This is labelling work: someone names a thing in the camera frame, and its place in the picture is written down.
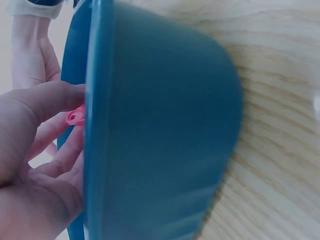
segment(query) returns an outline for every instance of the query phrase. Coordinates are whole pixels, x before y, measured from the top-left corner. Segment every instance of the blue plastic bowl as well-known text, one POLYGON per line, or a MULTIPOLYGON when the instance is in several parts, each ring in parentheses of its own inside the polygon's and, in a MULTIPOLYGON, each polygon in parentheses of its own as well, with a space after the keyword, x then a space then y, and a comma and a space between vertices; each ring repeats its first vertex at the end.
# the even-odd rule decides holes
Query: blue plastic bowl
POLYGON ((148 11, 87 0, 61 78, 87 84, 84 214, 70 238, 191 240, 241 125, 242 89, 226 52, 148 11))

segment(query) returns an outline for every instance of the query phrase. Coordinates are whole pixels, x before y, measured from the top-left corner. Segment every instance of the wooden table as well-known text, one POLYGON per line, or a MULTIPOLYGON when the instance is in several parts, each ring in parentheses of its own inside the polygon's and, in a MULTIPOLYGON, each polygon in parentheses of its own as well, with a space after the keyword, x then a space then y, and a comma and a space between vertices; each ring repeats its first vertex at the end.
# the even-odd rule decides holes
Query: wooden table
POLYGON ((199 240, 320 240, 320 0, 125 0, 215 38, 244 123, 199 240))

